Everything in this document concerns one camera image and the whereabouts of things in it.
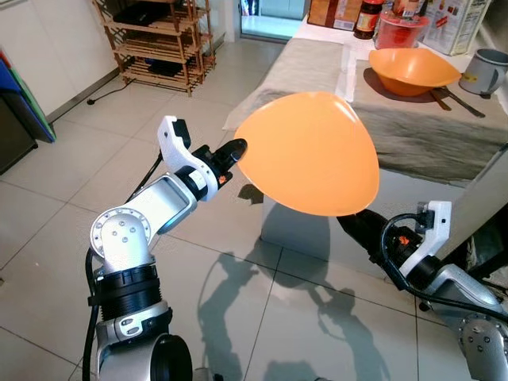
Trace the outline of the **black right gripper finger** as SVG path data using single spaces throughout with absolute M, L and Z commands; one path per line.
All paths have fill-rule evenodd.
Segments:
M 341 228 L 369 255 L 377 253 L 382 233 L 381 214 L 341 215 L 337 220 Z

